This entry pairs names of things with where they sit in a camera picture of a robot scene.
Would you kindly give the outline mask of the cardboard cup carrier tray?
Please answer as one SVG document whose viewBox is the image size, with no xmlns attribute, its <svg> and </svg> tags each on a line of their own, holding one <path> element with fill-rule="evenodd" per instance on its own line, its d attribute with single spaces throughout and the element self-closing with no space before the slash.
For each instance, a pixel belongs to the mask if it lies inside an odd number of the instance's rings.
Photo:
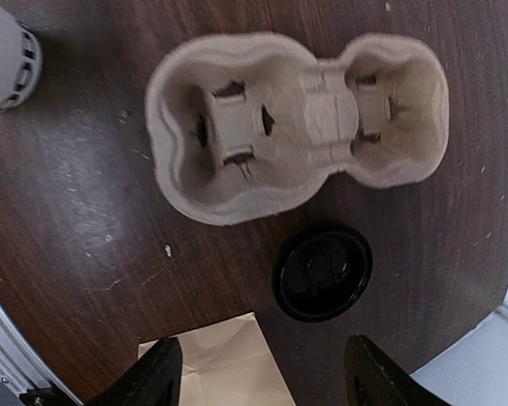
<svg viewBox="0 0 508 406">
<path fill-rule="evenodd" d="M 210 35 L 163 58 L 145 115 L 164 197 L 228 226 L 294 209 L 336 173 L 376 189 L 428 178 L 448 145 L 449 87 L 407 36 L 358 36 L 324 59 L 276 33 Z"/>
</svg>

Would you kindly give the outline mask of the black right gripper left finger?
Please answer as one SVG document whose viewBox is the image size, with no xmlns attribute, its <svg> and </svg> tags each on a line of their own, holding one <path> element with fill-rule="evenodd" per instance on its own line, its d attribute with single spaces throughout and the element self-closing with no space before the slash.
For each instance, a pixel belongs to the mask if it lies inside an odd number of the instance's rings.
<svg viewBox="0 0 508 406">
<path fill-rule="evenodd" d="M 178 405 L 183 354 L 176 337 L 152 345 L 112 386 L 87 405 Z"/>
</svg>

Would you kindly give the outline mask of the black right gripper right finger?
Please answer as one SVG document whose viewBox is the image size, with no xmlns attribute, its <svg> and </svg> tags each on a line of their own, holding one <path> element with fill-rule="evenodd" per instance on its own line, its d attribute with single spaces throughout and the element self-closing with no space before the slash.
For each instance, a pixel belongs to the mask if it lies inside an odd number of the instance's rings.
<svg viewBox="0 0 508 406">
<path fill-rule="evenodd" d="M 428 392 L 364 335 L 349 337 L 344 369 L 349 405 L 428 404 Z"/>
</svg>

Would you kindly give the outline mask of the black plastic cup lid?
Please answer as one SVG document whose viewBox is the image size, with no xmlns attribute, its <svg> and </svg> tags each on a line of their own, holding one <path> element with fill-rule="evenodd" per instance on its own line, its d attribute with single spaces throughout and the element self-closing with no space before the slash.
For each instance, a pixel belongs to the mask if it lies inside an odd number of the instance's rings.
<svg viewBox="0 0 508 406">
<path fill-rule="evenodd" d="M 312 224 L 280 248 L 273 265 L 273 296 L 293 320 L 329 321 L 359 300 L 372 271 L 373 253 L 361 233 L 337 222 Z"/>
</svg>

